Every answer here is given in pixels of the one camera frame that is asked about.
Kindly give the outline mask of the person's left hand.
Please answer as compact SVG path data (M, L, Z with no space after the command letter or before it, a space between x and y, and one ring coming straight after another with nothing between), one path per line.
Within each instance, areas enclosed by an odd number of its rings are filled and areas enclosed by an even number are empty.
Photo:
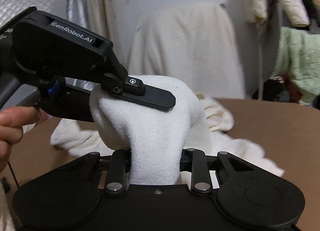
M15 106L1 112L1 172L9 162L12 146L23 138L23 126L37 123L40 118L40 111L32 106Z

